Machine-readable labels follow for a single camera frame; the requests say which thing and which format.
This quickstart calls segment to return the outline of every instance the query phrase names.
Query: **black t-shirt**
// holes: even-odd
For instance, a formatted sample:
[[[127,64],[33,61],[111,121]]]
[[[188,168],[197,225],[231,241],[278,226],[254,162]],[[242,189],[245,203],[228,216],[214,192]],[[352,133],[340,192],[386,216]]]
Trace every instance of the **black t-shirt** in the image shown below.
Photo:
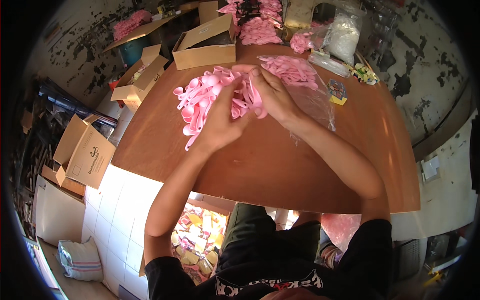
[[[391,232],[386,220],[362,224],[335,270],[289,258],[288,249],[282,252],[282,245],[270,244],[273,259],[259,260],[261,255],[253,255],[253,261],[228,267],[197,286],[177,258],[158,257],[145,267],[150,299],[179,299],[183,295],[189,299],[260,299],[277,290],[300,287],[332,300],[384,299],[392,278]],[[239,251],[242,247],[244,253],[253,254],[255,249],[265,252],[261,240],[239,243],[232,249]]]

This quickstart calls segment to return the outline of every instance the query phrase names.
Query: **peeling paint wall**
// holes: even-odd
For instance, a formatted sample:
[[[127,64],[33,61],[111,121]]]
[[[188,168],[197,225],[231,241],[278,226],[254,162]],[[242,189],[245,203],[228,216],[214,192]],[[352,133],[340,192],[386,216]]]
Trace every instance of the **peeling paint wall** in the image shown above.
[[[468,75],[454,37],[428,2],[407,0],[397,13],[403,19],[389,50],[383,55],[365,51],[368,18],[359,50],[387,83],[415,144],[447,115]]]
[[[40,38],[28,60],[24,81],[48,76],[61,88],[95,108],[108,92],[107,81],[122,69],[115,50],[102,53],[113,41],[113,26],[133,12],[130,0],[66,0],[50,20],[58,24],[53,38]]]

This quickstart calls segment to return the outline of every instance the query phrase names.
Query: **hand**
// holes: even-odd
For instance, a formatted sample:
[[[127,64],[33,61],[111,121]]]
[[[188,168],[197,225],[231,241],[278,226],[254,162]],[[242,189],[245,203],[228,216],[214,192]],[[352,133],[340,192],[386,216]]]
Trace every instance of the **hand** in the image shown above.
[[[240,82],[241,79],[238,78],[230,85],[222,88],[208,111],[205,126],[193,143],[192,148],[194,146],[196,146],[195,148],[202,147],[204,151],[213,153],[225,147],[242,135],[250,121],[256,119],[256,113],[261,113],[261,110],[258,112],[251,110],[241,118],[232,119],[232,98],[234,90]]]
[[[305,113],[297,106],[280,78],[257,65],[235,65],[233,71],[250,75],[250,80],[258,90],[267,112],[283,127],[289,129],[291,121]]]

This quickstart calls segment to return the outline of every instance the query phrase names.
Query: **wooden table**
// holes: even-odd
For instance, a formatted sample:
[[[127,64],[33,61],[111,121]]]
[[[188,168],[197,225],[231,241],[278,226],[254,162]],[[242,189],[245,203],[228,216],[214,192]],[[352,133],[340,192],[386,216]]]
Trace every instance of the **wooden table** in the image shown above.
[[[257,55],[294,55],[279,45],[237,47],[237,62],[260,63]],[[233,63],[222,64],[231,67]],[[315,67],[327,83],[344,83],[348,100],[335,106],[336,133],[362,151],[382,176],[392,213],[420,210],[420,193],[410,138],[383,83],[360,84]],[[213,66],[178,71],[170,65],[128,126],[111,163],[165,181],[186,154],[189,137],[173,89],[186,86]],[[193,191],[234,201],[294,210],[359,213],[359,197],[305,143],[295,146],[289,132],[267,116],[254,120],[243,136],[215,153]]]

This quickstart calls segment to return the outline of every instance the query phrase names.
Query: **green shorts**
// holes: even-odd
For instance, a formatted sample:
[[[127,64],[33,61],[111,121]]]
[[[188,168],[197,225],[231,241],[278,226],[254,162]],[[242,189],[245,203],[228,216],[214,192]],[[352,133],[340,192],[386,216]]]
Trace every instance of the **green shorts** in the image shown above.
[[[276,230],[275,222],[263,206],[237,203],[228,221],[220,253],[234,241],[271,236],[297,245],[296,256],[313,262],[320,240],[320,222],[309,221],[288,230]]]

